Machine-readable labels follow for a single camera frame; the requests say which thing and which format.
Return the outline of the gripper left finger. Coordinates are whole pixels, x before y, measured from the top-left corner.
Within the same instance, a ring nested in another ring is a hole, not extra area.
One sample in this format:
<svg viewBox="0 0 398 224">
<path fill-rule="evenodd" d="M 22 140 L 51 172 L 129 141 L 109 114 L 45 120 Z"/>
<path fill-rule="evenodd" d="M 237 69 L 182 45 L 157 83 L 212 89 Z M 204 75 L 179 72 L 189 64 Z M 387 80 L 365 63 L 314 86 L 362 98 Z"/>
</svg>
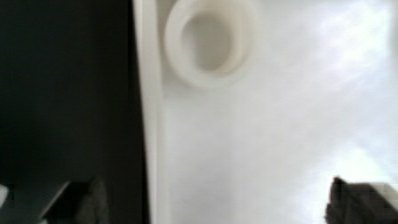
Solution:
<svg viewBox="0 0 398 224">
<path fill-rule="evenodd" d="M 109 224 L 106 185 L 99 177 L 63 183 L 44 206 L 38 224 Z"/>
</svg>

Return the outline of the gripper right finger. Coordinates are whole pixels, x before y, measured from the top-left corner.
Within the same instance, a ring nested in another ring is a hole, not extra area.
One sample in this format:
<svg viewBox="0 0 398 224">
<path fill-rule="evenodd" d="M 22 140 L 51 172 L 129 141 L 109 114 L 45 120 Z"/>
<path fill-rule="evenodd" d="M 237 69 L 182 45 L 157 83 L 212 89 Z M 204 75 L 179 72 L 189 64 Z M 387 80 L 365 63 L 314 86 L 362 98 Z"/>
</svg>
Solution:
<svg viewBox="0 0 398 224">
<path fill-rule="evenodd" d="M 339 177 L 333 178 L 324 222 L 326 224 L 398 224 L 398 208 L 369 183 L 347 183 Z"/>
</svg>

